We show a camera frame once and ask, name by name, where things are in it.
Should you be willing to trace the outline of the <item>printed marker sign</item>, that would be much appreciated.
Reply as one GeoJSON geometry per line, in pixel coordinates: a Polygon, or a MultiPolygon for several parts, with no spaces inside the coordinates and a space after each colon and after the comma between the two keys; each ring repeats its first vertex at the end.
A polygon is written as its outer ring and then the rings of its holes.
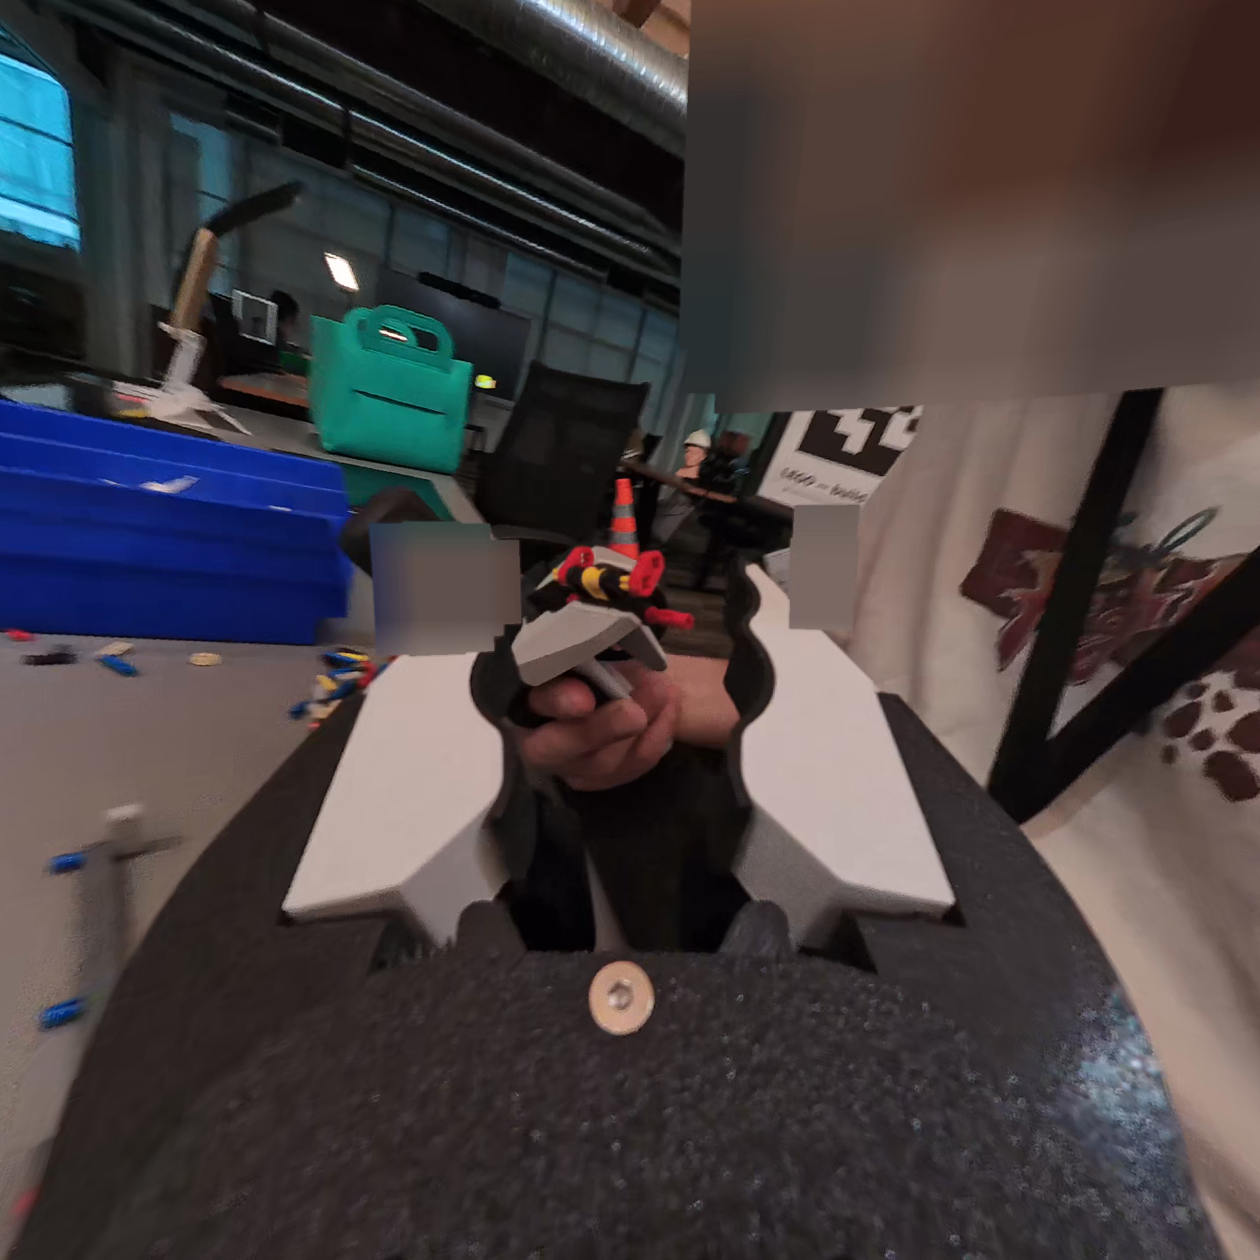
{"type": "Polygon", "coordinates": [[[866,502],[918,433],[923,405],[777,412],[750,497],[793,508],[866,502]]]}

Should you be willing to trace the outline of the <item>dark computer monitor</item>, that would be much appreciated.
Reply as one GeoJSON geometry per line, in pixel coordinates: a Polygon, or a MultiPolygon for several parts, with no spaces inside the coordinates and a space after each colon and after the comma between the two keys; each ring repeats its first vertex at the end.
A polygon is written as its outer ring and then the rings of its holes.
{"type": "Polygon", "coordinates": [[[378,303],[440,322],[461,362],[475,365],[477,390],[515,403],[526,371],[530,317],[512,314],[495,293],[436,273],[378,268],[378,303]]]}

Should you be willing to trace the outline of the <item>teal tote bag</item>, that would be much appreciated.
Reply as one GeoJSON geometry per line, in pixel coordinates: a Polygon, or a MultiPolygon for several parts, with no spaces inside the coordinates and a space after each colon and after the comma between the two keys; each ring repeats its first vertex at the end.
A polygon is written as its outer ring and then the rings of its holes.
{"type": "Polygon", "coordinates": [[[475,365],[450,332],[405,308],[311,317],[308,416],[327,454],[455,474],[475,365]]]}

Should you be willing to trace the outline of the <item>person's right hand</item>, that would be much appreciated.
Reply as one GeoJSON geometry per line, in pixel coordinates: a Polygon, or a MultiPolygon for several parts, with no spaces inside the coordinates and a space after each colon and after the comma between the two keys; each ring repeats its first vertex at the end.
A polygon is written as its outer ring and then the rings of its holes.
{"type": "Polygon", "coordinates": [[[673,748],[723,751],[739,721],[728,694],[728,660],[669,654],[654,674],[625,662],[628,698],[600,704],[579,675],[526,688],[542,728],[515,731],[533,773],[551,773],[573,792],[616,792],[646,778],[673,748]]]}

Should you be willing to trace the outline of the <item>black mesh office chair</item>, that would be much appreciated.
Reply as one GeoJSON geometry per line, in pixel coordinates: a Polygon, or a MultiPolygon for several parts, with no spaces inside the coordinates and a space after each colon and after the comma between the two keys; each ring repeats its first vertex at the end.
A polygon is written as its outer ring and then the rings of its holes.
{"type": "Polygon", "coordinates": [[[542,573],[579,543],[596,543],[621,454],[654,394],[646,383],[588,380],[530,365],[503,437],[477,460],[471,508],[542,573]]]}

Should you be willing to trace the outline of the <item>red yellow black lego assembly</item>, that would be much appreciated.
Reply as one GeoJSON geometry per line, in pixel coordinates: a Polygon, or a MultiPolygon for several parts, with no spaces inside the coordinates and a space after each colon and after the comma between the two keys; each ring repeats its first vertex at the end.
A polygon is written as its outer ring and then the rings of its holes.
{"type": "Polygon", "coordinates": [[[697,617],[690,611],[669,607],[659,590],[665,578],[665,555],[643,550],[634,560],[611,555],[600,560],[596,549],[574,549],[561,558],[551,573],[526,595],[526,611],[561,611],[566,604],[593,604],[634,614],[656,633],[692,633],[697,617]]]}

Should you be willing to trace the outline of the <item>blue plastic bin stack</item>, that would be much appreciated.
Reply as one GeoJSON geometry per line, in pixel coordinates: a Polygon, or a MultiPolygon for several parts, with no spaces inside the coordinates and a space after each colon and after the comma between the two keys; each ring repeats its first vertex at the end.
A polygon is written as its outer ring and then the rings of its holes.
{"type": "Polygon", "coordinates": [[[334,464],[0,405],[0,625],[314,645],[351,604],[334,464]]]}

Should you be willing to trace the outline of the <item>person's white printed shirt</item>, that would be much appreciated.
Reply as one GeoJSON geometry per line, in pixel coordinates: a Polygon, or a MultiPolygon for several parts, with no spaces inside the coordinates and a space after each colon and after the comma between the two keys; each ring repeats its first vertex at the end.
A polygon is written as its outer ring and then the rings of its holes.
{"type": "MultiPolygon", "coordinates": [[[[1114,486],[1056,723],[1215,590],[1258,578],[1258,387],[1178,387],[1136,470],[1097,468],[1121,394],[923,405],[862,513],[853,660],[989,782],[1067,535],[1114,486]]],[[[1023,823],[1141,1017],[1226,1257],[1260,1243],[1258,630],[1023,823]]]]}

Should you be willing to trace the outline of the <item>white and tan desk stand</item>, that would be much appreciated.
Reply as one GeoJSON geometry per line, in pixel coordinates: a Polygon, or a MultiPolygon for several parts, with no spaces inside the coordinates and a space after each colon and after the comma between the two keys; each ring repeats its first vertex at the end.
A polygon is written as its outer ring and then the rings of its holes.
{"type": "Polygon", "coordinates": [[[235,418],[223,405],[216,405],[199,387],[195,368],[203,362],[207,337],[199,336],[199,317],[210,298],[210,281],[216,273],[216,256],[223,237],[245,231],[263,216],[291,209],[305,196],[305,184],[281,184],[258,196],[236,201],[207,219],[185,255],[185,268],[180,278],[176,303],[168,317],[158,325],[167,337],[172,337],[172,357],[158,387],[112,387],[116,418],[147,418],[158,426],[180,426],[189,433],[216,437],[216,433],[241,433],[254,437],[241,418],[235,418]]]}

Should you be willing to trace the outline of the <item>pile of colourful lego pieces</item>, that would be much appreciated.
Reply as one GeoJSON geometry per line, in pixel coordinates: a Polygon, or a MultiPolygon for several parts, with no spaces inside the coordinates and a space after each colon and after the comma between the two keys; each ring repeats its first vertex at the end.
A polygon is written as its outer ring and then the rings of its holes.
{"type": "Polygon", "coordinates": [[[323,674],[314,675],[311,694],[299,698],[288,715],[308,731],[319,731],[338,707],[366,694],[390,665],[393,654],[334,645],[323,652],[323,674]]]}

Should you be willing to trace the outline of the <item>silver ventilation duct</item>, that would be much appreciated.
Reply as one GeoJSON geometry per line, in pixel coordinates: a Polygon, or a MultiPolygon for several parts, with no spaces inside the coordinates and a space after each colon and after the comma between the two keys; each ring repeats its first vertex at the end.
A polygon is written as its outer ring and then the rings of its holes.
{"type": "Polygon", "coordinates": [[[685,59],[610,6],[593,0],[425,0],[425,6],[656,149],[685,156],[685,59]]]}

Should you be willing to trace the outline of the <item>long grey lego beam assembly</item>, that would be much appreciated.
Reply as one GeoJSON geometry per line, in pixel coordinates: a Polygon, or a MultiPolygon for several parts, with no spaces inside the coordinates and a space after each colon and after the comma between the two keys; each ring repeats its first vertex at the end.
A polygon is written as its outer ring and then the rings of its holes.
{"type": "Polygon", "coordinates": [[[77,993],[40,1010],[40,1029],[95,1020],[130,962],[130,862],[176,847],[176,836],[154,836],[143,804],[105,811],[97,840],[51,856],[48,876],[77,879],[77,993]]]}

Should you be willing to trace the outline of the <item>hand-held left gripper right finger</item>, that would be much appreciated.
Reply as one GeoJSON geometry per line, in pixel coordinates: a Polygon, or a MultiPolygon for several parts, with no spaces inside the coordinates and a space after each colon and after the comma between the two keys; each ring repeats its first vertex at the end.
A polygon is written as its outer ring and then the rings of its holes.
{"type": "Polygon", "coordinates": [[[844,915],[943,924],[955,893],[874,682],[826,633],[790,630],[764,564],[731,573],[728,625],[739,885],[785,908],[804,948],[827,946],[844,915]]]}

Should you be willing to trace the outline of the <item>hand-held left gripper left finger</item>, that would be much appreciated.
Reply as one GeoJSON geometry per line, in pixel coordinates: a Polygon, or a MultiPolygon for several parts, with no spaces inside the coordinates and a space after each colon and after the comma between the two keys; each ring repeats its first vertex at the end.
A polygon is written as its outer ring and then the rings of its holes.
{"type": "Polygon", "coordinates": [[[448,946],[475,902],[524,879],[536,794],[503,731],[512,652],[404,654],[366,694],[285,915],[404,920],[448,946]]]}

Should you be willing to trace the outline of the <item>window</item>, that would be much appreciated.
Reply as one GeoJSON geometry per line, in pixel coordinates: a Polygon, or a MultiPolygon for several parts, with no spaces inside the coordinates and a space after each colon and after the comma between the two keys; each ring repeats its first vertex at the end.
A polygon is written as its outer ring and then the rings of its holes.
{"type": "Polygon", "coordinates": [[[82,255],[70,94],[11,32],[0,32],[0,231],[82,255]]]}

